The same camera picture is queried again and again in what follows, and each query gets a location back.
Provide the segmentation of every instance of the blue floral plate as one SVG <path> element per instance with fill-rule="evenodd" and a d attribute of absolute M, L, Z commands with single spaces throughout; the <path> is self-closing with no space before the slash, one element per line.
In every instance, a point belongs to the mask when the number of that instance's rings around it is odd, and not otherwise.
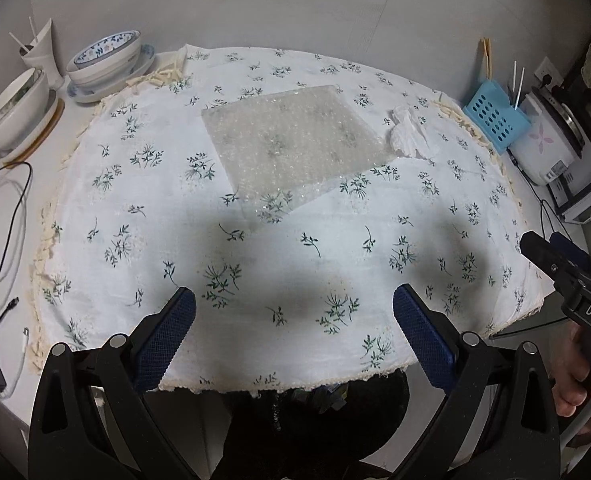
<path fill-rule="evenodd" d="M 153 64 L 155 57 L 156 50 L 153 45 L 144 44 L 140 47 L 140 56 L 136 64 L 128 73 L 123 73 L 105 86 L 96 89 L 82 89 L 71 81 L 66 88 L 66 94 L 77 103 L 98 102 L 106 96 L 120 92 L 126 86 L 128 79 L 143 75 Z"/>

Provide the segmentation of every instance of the blue plastic basket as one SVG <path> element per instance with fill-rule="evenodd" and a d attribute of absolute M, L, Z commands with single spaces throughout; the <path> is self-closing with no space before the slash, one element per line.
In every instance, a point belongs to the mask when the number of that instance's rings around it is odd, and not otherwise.
<path fill-rule="evenodd" d="M 502 86 L 489 79 L 482 83 L 463 110 L 480 126 L 499 154 L 531 126 L 522 110 L 514 110 Z"/>

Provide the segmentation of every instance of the white cup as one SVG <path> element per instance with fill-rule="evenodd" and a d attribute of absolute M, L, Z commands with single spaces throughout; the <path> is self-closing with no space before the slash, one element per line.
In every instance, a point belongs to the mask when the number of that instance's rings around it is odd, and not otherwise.
<path fill-rule="evenodd" d="M 22 56 L 22 60 L 25 65 L 30 68 L 39 68 L 47 75 L 47 81 L 49 88 L 56 90 L 64 83 L 64 78 L 60 75 L 56 60 L 54 59 L 53 42 L 51 40 L 51 26 L 53 20 L 50 18 L 47 24 L 42 27 L 42 30 L 38 33 L 37 41 L 34 38 L 30 46 L 32 49 L 29 50 L 28 54 Z"/>

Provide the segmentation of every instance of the floral tablecloth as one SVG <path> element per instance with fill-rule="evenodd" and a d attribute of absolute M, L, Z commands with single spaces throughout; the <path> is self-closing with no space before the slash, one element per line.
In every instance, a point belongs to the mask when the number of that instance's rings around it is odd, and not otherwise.
<path fill-rule="evenodd" d="M 202 111 L 324 85 L 381 139 L 402 107 L 431 156 L 338 175 L 300 202 L 276 189 L 250 218 Z M 345 60 L 188 46 L 184 78 L 115 96 L 68 162 L 36 306 L 44 348 L 129 333 L 183 285 L 198 312 L 161 388 L 312 387 L 415 361 L 391 310 L 400 283 L 483 336 L 537 309 L 509 182 L 439 100 Z"/>

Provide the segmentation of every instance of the blue gripper pad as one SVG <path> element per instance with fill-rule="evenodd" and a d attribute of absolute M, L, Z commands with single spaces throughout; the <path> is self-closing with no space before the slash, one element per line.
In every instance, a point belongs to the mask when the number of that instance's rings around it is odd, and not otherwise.
<path fill-rule="evenodd" d="M 435 314 L 444 316 L 432 313 L 408 283 L 396 289 L 393 295 L 393 315 L 429 382 L 448 395 L 457 383 L 457 355 L 429 319 L 429 316 L 433 317 Z"/>
<path fill-rule="evenodd" d="M 138 346 L 132 383 L 139 394 L 158 387 L 195 318 L 196 297 L 181 286 L 158 314 L 146 316 L 135 328 L 130 336 Z"/>
<path fill-rule="evenodd" d="M 566 259 L 576 264 L 585 272 L 589 272 L 591 267 L 591 259 L 589 255 L 562 233 L 557 231 L 552 233 L 551 237 L 549 238 L 549 243 L 553 245 L 556 250 L 560 251 L 560 253 L 562 253 Z"/>

